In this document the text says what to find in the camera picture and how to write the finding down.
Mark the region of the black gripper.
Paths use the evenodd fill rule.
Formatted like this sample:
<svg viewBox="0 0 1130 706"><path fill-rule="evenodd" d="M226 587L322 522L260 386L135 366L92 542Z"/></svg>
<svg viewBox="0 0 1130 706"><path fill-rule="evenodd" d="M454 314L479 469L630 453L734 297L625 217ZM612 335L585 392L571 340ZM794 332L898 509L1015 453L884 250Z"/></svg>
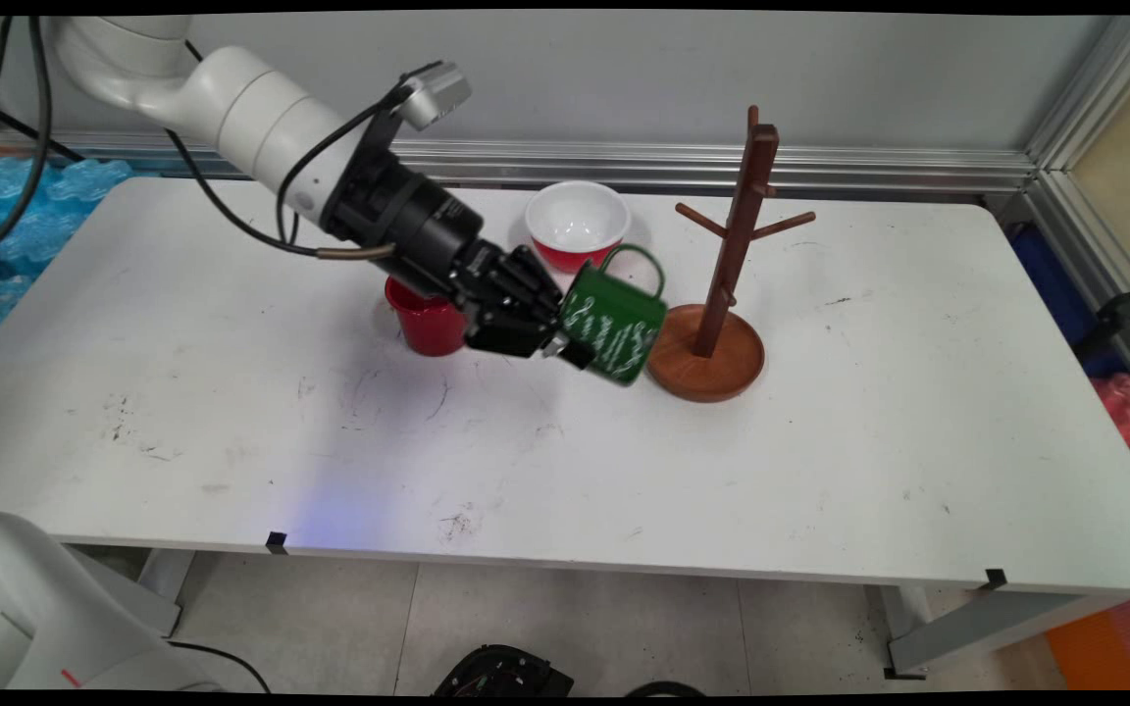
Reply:
<svg viewBox="0 0 1130 706"><path fill-rule="evenodd" d="M388 148L359 148L325 204L325 233L360 250L421 298L466 316L466 347L521 359L560 359L586 371L596 349L560 323L560 287L533 249L510 253L483 238L484 220ZM490 274L496 270L496 280ZM525 310L530 319L515 316Z"/></svg>

